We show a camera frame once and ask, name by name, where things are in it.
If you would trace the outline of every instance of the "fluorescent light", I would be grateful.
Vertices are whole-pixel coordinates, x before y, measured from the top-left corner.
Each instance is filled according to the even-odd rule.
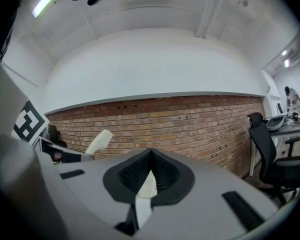
[[[289,67],[290,66],[290,60],[285,60],[284,61],[284,66],[287,68],[287,67]]]
[[[40,2],[36,5],[34,10],[32,11],[32,15],[37,18],[39,14],[43,11],[43,9],[49,4],[51,0],[40,0]]]

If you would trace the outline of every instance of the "ceiling beam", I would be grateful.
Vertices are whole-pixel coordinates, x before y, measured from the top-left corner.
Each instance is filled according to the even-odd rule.
[[[207,17],[208,17],[208,14],[209,14],[209,12],[208,12],[209,4],[210,4],[210,0],[205,0],[205,5],[204,5],[204,8],[203,8],[203,14],[201,16],[201,20],[200,20],[198,29],[197,29],[196,34],[195,34],[195,36],[198,37],[198,38],[203,37],[202,32],[203,32],[203,28],[205,26],[205,23],[207,21]]]
[[[79,2],[77,1],[76,2],[77,5],[78,5],[78,8],[79,8],[79,11],[82,15],[82,17],[84,18],[84,21],[85,23],[87,24],[87,26],[89,27],[89,29],[91,30],[93,36],[94,36],[94,39],[97,40],[98,39],[98,36],[97,36],[97,33],[95,32],[95,30],[92,28],[91,24],[90,24],[90,21],[88,20],[86,14],[84,13],[83,9],[81,8],[81,5],[79,4]]]
[[[196,31],[198,38],[206,38],[206,33],[212,19],[215,19],[223,0],[206,0],[204,11]]]
[[[238,2],[236,3],[236,5],[235,5],[233,11],[231,12],[230,17],[227,19],[227,21],[225,22],[225,24],[224,24],[224,26],[223,26],[223,28],[222,28],[220,34],[217,36],[217,39],[218,39],[218,40],[220,40],[220,38],[221,38],[221,36],[223,35],[224,31],[227,29],[227,27],[228,27],[228,25],[229,25],[229,22],[231,21],[232,16],[235,14],[235,12],[236,12],[238,6],[241,4],[241,1],[242,1],[242,0],[238,0]]]

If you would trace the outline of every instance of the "white ceiling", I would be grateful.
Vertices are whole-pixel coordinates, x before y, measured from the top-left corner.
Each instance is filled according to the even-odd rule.
[[[264,67],[263,70],[272,77],[275,77],[279,72],[285,69],[286,60],[290,61],[290,66],[287,68],[288,70],[300,62],[300,32]]]
[[[265,15],[278,13],[267,0],[248,0],[247,7],[237,6],[238,1],[222,1],[206,35],[244,52]],[[195,33],[206,4],[206,0],[101,0],[88,6],[87,0],[53,0],[35,19],[31,12],[38,2],[23,0],[18,35],[32,35],[54,64],[82,45],[119,31],[178,28]]]

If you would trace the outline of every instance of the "white desk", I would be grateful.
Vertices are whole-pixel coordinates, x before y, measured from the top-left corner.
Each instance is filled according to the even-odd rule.
[[[296,135],[300,135],[300,125],[293,126],[289,130],[285,131],[274,131],[270,133],[272,138],[288,138]],[[250,173],[249,176],[252,176],[254,173],[255,161],[256,161],[257,147],[253,140],[251,140],[251,162],[250,162]]]
[[[75,150],[72,150],[72,149],[69,149],[69,148],[66,148],[66,147],[63,147],[63,146],[53,144],[53,143],[52,144],[47,144],[47,146],[50,147],[50,148],[56,149],[56,150],[60,150],[60,151],[63,151],[63,152],[70,153],[70,154],[86,155],[83,152],[75,151]]]

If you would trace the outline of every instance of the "brick wall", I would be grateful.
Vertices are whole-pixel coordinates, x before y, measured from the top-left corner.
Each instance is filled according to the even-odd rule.
[[[265,115],[262,99],[183,96],[85,106],[49,114],[70,149],[85,151],[103,130],[113,133],[97,159],[140,148],[162,148],[217,163],[238,176],[250,167],[248,114]]]

